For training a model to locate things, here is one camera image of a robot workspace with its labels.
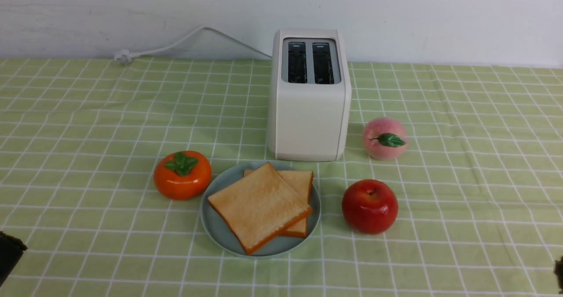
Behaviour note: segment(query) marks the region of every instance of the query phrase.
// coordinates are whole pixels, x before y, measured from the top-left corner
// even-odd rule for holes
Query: toaster
[[[338,160],[346,145],[351,93],[344,42],[337,30],[278,30],[267,148],[280,160]]]

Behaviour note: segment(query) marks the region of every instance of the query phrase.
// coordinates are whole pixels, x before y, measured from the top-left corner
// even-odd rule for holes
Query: blue plate
[[[243,177],[245,169],[257,169],[264,163],[268,161],[256,161],[245,164],[239,164],[230,169],[227,169],[221,173],[213,182],[210,183],[209,187],[201,199],[201,222],[203,223],[203,228],[213,239],[217,245],[223,249],[229,251],[230,253],[237,255],[239,257],[251,257],[251,258],[268,258],[277,257],[285,253],[289,253],[296,247],[302,245],[315,231],[319,221],[320,221],[320,195],[316,190],[315,186],[312,186],[311,196],[309,198],[309,205],[311,205],[313,212],[307,220],[308,235],[306,238],[294,238],[294,237],[282,237],[278,236],[269,241],[268,244],[264,245],[261,249],[256,251],[253,255],[247,255],[243,250],[241,244],[232,233],[232,231],[227,226],[227,223],[219,216],[219,214],[211,208],[207,197],[213,195],[214,193],[223,190],[232,183]],[[295,170],[293,167],[286,165],[285,163],[270,161],[272,165],[277,170]]]

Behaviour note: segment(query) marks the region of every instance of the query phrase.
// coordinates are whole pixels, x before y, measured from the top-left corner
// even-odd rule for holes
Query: red apple
[[[397,219],[394,192],[382,181],[362,179],[353,183],[342,197],[342,214],[352,229],[376,235],[389,229]]]

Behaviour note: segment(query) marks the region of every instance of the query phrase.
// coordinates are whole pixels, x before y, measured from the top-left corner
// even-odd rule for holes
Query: bread
[[[308,217],[311,206],[270,162],[231,186],[210,195],[209,205],[223,218],[247,255]]]
[[[245,169],[244,176],[249,175],[253,172],[253,169]],[[312,171],[278,171],[281,178],[285,180],[303,199],[303,201],[309,201],[309,196],[311,195],[311,188],[313,184],[313,172]],[[307,218],[297,221],[294,225],[288,227],[285,231],[280,233],[280,235],[285,237],[296,237],[305,238],[307,237]]]

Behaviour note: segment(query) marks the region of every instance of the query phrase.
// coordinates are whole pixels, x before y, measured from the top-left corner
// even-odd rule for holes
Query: peach
[[[368,154],[382,161],[399,157],[408,147],[405,127],[388,117],[368,122],[363,141]]]

